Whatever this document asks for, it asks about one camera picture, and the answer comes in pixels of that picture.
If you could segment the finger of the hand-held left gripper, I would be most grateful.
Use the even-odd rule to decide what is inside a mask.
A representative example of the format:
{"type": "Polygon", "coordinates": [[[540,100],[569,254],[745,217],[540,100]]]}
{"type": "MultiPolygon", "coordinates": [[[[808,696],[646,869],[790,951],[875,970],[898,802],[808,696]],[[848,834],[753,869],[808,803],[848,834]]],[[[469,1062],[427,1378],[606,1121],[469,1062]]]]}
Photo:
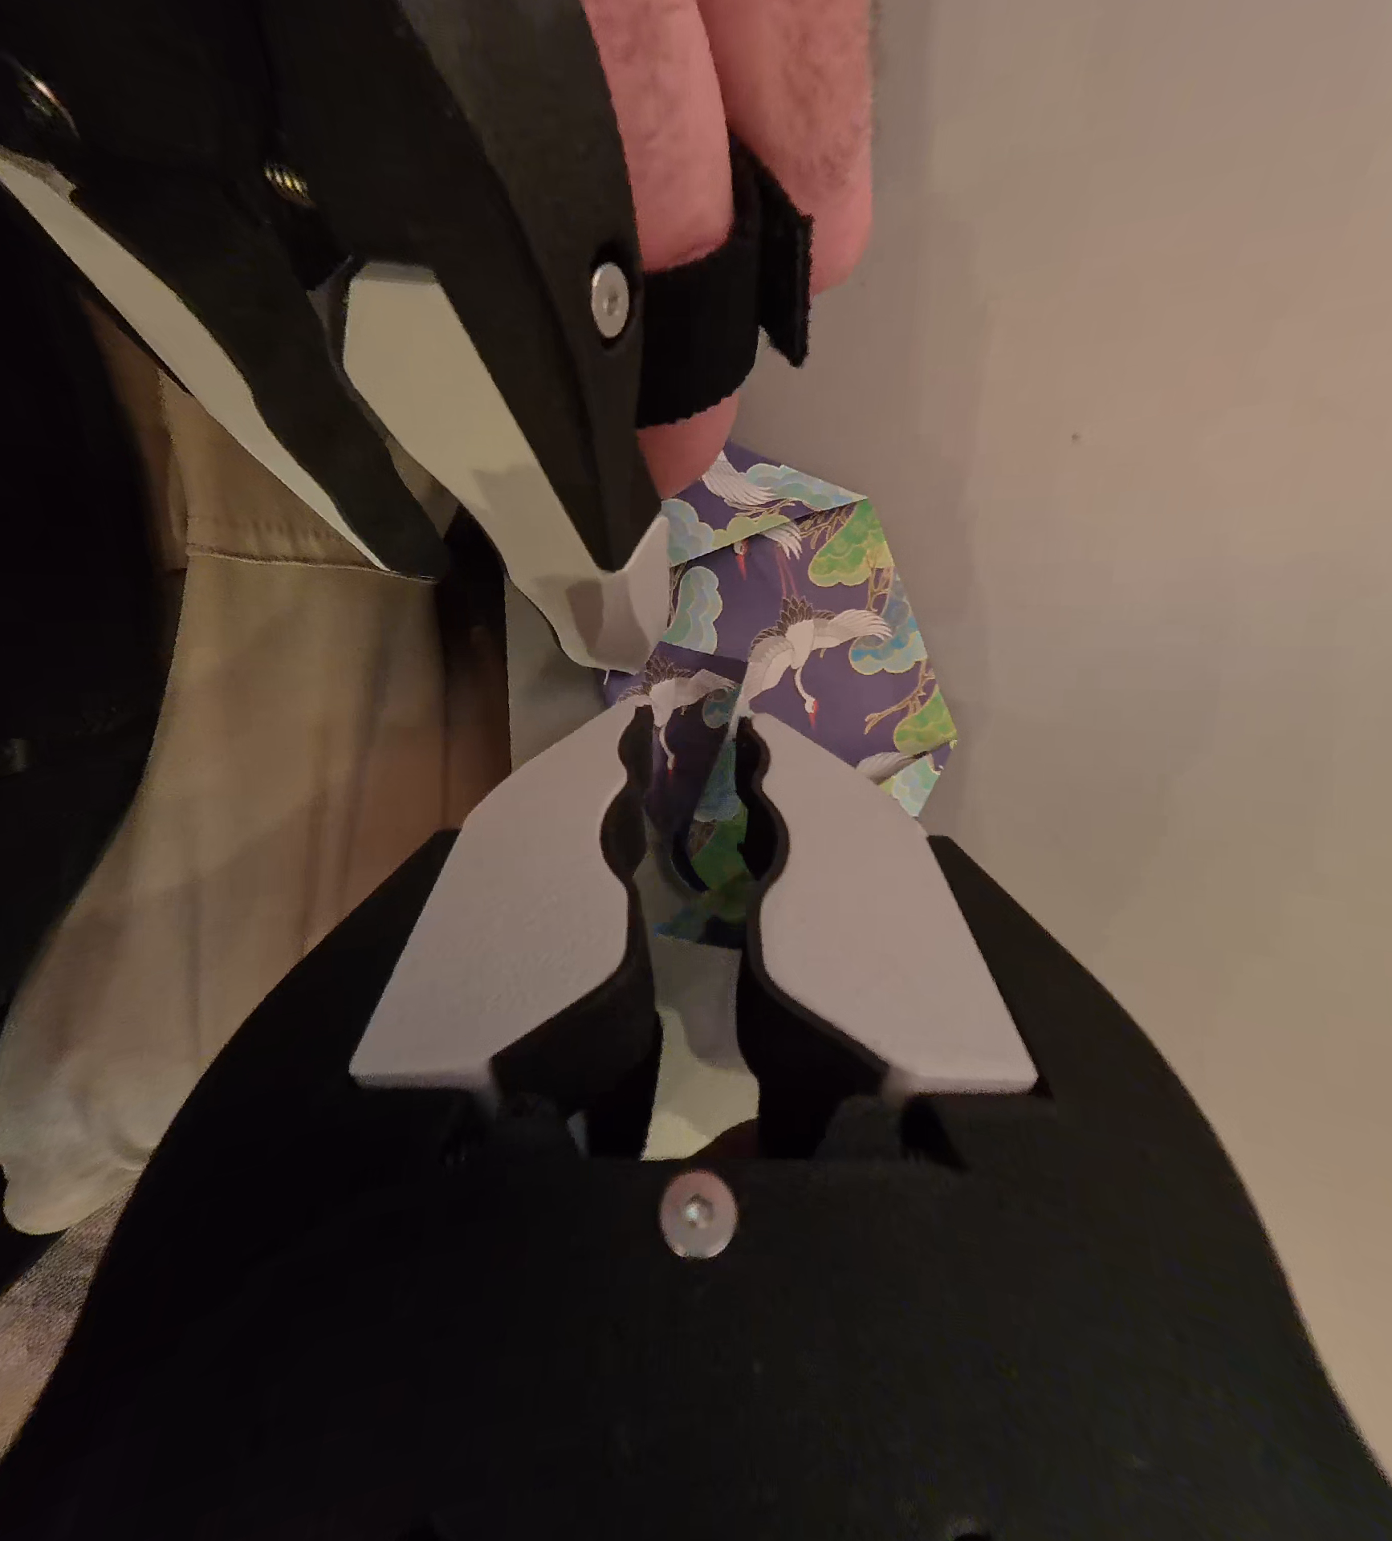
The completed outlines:
{"type": "Polygon", "coordinates": [[[368,264],[344,301],[342,368],[395,444],[480,526],[575,665],[636,675],[668,628],[662,505],[630,559],[591,556],[437,278],[368,264]]]}
{"type": "Polygon", "coordinates": [[[345,394],[276,240],[209,188],[92,198],[0,145],[0,188],[265,473],[374,567],[437,580],[450,558],[345,394]]]}

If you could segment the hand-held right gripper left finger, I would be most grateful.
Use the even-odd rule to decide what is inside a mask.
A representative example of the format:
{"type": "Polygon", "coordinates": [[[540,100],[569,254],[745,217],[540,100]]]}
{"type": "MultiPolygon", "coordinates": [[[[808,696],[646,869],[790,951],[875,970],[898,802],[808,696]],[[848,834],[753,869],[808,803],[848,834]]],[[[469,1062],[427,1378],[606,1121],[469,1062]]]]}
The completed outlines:
{"type": "Polygon", "coordinates": [[[549,1103],[639,1160],[663,1054],[636,875],[654,712],[612,705],[472,810],[350,1060],[378,1091],[549,1103]]]}

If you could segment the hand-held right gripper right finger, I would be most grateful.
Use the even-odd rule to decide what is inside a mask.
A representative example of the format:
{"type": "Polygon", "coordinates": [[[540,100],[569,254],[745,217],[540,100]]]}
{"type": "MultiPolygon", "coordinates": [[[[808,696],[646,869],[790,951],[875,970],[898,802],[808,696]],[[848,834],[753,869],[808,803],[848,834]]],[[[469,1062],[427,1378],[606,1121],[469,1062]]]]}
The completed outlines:
{"type": "Polygon", "coordinates": [[[747,901],[734,997],[763,1156],[813,1158],[843,1107],[1013,1100],[1041,1073],[931,839],[776,717],[739,726],[747,901]]]}

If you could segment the purple crane-patterned origami paper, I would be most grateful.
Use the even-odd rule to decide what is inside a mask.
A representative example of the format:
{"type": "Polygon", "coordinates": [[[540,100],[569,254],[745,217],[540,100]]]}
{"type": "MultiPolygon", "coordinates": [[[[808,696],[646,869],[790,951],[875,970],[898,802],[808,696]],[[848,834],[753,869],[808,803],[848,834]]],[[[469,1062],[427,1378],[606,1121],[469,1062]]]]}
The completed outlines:
{"type": "Polygon", "coordinates": [[[753,883],[736,720],[795,728],[914,819],[957,728],[866,495],[729,444],[662,516],[667,628],[641,672],[604,673],[604,696],[652,717],[655,932],[734,951],[753,883]]]}

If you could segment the person's left hand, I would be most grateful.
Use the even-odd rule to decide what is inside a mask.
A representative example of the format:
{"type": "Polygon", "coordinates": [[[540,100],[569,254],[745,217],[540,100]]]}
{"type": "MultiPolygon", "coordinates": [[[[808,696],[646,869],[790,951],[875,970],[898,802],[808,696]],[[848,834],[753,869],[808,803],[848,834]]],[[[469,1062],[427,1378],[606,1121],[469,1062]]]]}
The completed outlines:
{"type": "Polygon", "coordinates": [[[874,222],[874,4],[585,2],[583,12],[649,275],[728,241],[737,139],[813,221],[811,294],[853,277],[874,222]]]}

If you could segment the beige trousers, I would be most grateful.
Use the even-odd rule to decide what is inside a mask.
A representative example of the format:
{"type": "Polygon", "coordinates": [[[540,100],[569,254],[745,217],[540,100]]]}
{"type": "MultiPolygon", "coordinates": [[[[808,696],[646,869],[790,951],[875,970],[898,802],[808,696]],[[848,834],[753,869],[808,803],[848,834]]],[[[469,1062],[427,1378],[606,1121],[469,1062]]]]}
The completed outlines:
{"type": "Polygon", "coordinates": [[[252,1010],[511,771],[503,582],[378,570],[87,307],[146,476],[170,644],[138,789],[0,1034],[3,1214],[138,1179],[252,1010]]]}

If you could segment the black clothing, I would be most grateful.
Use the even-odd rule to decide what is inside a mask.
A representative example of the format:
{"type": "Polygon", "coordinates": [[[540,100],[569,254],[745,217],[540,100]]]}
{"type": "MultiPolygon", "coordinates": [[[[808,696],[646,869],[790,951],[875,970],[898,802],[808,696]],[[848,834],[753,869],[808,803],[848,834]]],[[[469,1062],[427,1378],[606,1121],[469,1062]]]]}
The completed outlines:
{"type": "Polygon", "coordinates": [[[0,190],[0,1030],[138,787],[162,620],[142,466],[90,317],[0,190]]]}

